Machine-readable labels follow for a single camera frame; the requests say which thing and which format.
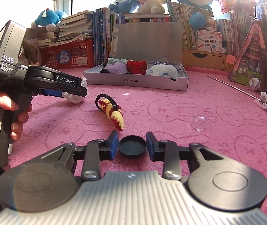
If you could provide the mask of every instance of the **box lid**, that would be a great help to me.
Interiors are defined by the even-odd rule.
[[[112,58],[182,62],[182,25],[144,22],[114,25]]]

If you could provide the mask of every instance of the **metal screw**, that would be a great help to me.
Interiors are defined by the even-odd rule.
[[[94,179],[98,176],[96,171],[85,171],[83,176],[87,179]]]
[[[174,174],[174,173],[171,172],[171,171],[166,171],[166,172],[164,173],[164,176],[165,176],[166,178],[170,178],[170,179],[177,179],[177,178],[179,178],[179,176],[178,176],[177,174]]]

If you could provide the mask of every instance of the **metal rod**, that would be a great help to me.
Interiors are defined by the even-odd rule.
[[[261,101],[261,99],[255,97],[255,96],[249,94],[248,92],[245,92],[245,91],[243,91],[243,90],[241,90],[241,89],[239,89],[239,88],[237,88],[237,87],[234,87],[234,86],[232,86],[232,85],[229,85],[228,83],[225,83],[225,82],[223,82],[223,81],[221,81],[221,80],[215,79],[214,77],[211,77],[211,76],[209,76],[209,75],[208,75],[208,77],[209,77],[210,79],[216,80],[216,81],[218,81],[218,82],[220,82],[220,83],[222,83],[222,84],[224,84],[224,85],[227,85],[227,86],[229,86],[229,87],[231,87],[231,88],[234,88],[234,89],[236,89],[237,91],[242,92],[242,93],[244,93],[245,95],[248,95],[248,96],[252,97],[253,99],[258,99],[259,101]]]

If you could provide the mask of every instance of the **orange plush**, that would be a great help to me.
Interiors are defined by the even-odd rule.
[[[113,121],[116,129],[119,131],[124,130],[124,119],[121,112],[121,107],[116,104],[116,102],[106,94],[100,94],[97,96],[95,104],[98,109],[104,112],[107,117]]]

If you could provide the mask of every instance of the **purple plush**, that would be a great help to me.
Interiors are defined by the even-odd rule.
[[[115,61],[112,64],[107,64],[104,69],[100,70],[101,73],[128,73],[126,64]]]

